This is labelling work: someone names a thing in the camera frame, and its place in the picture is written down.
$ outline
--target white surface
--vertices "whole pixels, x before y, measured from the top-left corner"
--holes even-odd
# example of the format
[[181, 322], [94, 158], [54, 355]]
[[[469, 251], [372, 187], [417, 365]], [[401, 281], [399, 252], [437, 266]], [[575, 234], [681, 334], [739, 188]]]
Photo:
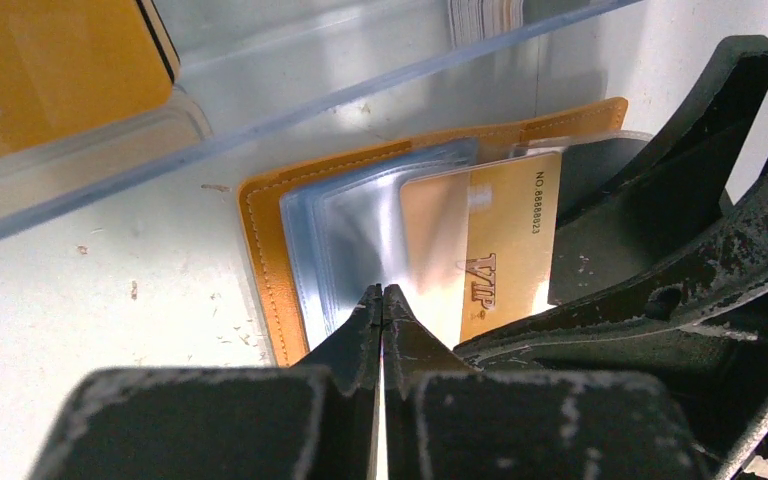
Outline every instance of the white surface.
[[[27, 472], [60, 402], [92, 369], [268, 360], [235, 195], [202, 184], [233, 188], [330, 152], [605, 96], [631, 101], [626, 128], [654, 132], [716, 43], [749, 33], [768, 35], [768, 2], [645, 0], [340, 107], [1, 241], [0, 479]], [[198, 85], [182, 81], [198, 97]], [[766, 158], [768, 100], [760, 119], [732, 193], [745, 190]]]

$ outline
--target dirt particle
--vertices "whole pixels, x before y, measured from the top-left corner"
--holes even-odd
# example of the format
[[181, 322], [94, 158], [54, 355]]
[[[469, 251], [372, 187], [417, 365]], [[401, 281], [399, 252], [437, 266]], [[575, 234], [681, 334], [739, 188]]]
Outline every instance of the dirt particle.
[[231, 187], [227, 187], [225, 185], [217, 185], [214, 183], [202, 184], [201, 188], [203, 188], [204, 190], [216, 190], [217, 192], [222, 192], [222, 193], [228, 193], [231, 191]]

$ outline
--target stitching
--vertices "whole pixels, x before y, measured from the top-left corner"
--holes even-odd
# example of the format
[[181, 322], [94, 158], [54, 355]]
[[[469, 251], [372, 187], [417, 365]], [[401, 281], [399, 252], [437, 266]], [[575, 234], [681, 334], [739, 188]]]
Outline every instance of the stitching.
[[[614, 124], [618, 123], [620, 115], [622, 115], [622, 109], [619, 106], [612, 106], [612, 107], [600, 108], [600, 109], [594, 110], [592, 112], [576, 115], [574, 117], [567, 118], [566, 120], [558, 120], [556, 122], [547, 123], [545, 125], [526, 126], [526, 127], [520, 128], [518, 133], [520, 135], [522, 135], [524, 132], [527, 132], [527, 131], [542, 130], [542, 129], [545, 129], [545, 128], [550, 128], [550, 127], [555, 127], [555, 126], [558, 126], [558, 125], [563, 125], [565, 123], [571, 123], [573, 121], [581, 120], [583, 118], [587, 118], [587, 117], [592, 117], [594, 115], [598, 115], [598, 114], [603, 113], [603, 112], [608, 111], [608, 110], [616, 110], [617, 113], [616, 113], [616, 116], [615, 116]], [[496, 137], [496, 136], [501, 136], [501, 135], [509, 135], [510, 133], [515, 133], [515, 132], [507, 132], [507, 131], [506, 132], [488, 132], [488, 133], [482, 133], [482, 134], [479, 134], [479, 135], [463, 134], [463, 135], [459, 135], [459, 136], [450, 137], [448, 140], [456, 140], [458, 138], [466, 138], [466, 137], [472, 137], [472, 138]], [[403, 148], [403, 149], [399, 149], [399, 150], [394, 150], [392, 152], [383, 153], [381, 155], [375, 155], [375, 156], [372, 156], [372, 157], [362, 158], [360, 160], [355, 160], [353, 162], [340, 163], [340, 164], [333, 165], [333, 166], [328, 167], [328, 168], [323, 168], [322, 170], [318, 170], [316, 172], [306, 173], [304, 175], [299, 175], [297, 177], [287, 178], [287, 179], [282, 180], [280, 182], [273, 183], [273, 184], [266, 185], [266, 186], [257, 188], [255, 190], [252, 190], [251, 192], [249, 192], [246, 195], [246, 206], [247, 206], [247, 210], [249, 212], [249, 222], [251, 223], [252, 232], [254, 233], [254, 240], [255, 240], [255, 244], [257, 245], [257, 255], [258, 255], [258, 258], [260, 259], [260, 265], [263, 268], [263, 281], [266, 284], [266, 292], [267, 292], [267, 295], [269, 296], [269, 303], [272, 306], [272, 311], [273, 311], [273, 313], [275, 315], [275, 325], [276, 325], [277, 330], [278, 330], [278, 340], [281, 343], [281, 353], [284, 356], [284, 363], [289, 363], [290, 356], [287, 353], [287, 345], [286, 345], [286, 342], [284, 341], [284, 333], [283, 333], [283, 329], [281, 328], [280, 316], [278, 315], [278, 305], [276, 305], [276, 303], [275, 303], [275, 296], [274, 296], [274, 294], [272, 292], [271, 282], [269, 281], [269, 269], [266, 266], [266, 260], [265, 260], [265, 258], [263, 256], [263, 247], [260, 244], [260, 235], [258, 234], [257, 225], [256, 225], [256, 222], [254, 221], [254, 210], [252, 210], [252, 204], [251, 204], [251, 197], [252, 197], [252, 195], [254, 195], [256, 193], [259, 193], [259, 192], [263, 192], [263, 191], [272, 189], [272, 188], [275, 188], [275, 187], [278, 187], [278, 186], [281, 186], [281, 185], [285, 185], [285, 184], [290, 183], [290, 182], [295, 182], [295, 181], [298, 181], [298, 180], [301, 180], [301, 179], [304, 179], [304, 178], [309, 178], [309, 177], [312, 177], [312, 176], [321, 175], [323, 173], [330, 172], [332, 170], [337, 170], [337, 169], [340, 169], [340, 168], [345, 168], [345, 167], [349, 167], [349, 166], [352, 166], [352, 165], [357, 165], [359, 163], [371, 162], [371, 161], [377, 160], [379, 158], [392, 157], [392, 156], [395, 156], [395, 155], [398, 155], [398, 154], [401, 154], [401, 153], [409, 152], [409, 151], [415, 149], [416, 147], [439, 143], [439, 141], [440, 141], [439, 138], [441, 138], [441, 137], [442, 138], [446, 138], [445, 135], [440, 135], [440, 136], [435, 137], [432, 134], [432, 136], [430, 136], [429, 139], [427, 139], [425, 141], [420, 141], [420, 142], [413, 142], [411, 144], [411, 146], [409, 146], [407, 148]]]

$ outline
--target brown speck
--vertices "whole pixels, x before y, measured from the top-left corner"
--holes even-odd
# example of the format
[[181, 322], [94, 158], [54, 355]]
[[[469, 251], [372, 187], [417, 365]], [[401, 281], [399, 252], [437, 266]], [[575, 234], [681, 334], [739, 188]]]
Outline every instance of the brown speck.
[[226, 187], [225, 185], [216, 185], [213, 183], [205, 183], [201, 186], [201, 188], [205, 190], [216, 190], [217, 192], [222, 193], [228, 193], [231, 191], [231, 187]]

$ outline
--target hole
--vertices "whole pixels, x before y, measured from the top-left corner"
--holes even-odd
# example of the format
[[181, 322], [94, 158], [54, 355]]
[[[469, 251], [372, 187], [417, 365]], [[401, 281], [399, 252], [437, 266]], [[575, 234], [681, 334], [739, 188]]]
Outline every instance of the hole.
[[657, 290], [643, 307], [643, 315], [653, 320], [666, 322], [681, 302], [681, 290], [678, 287], [667, 287]]

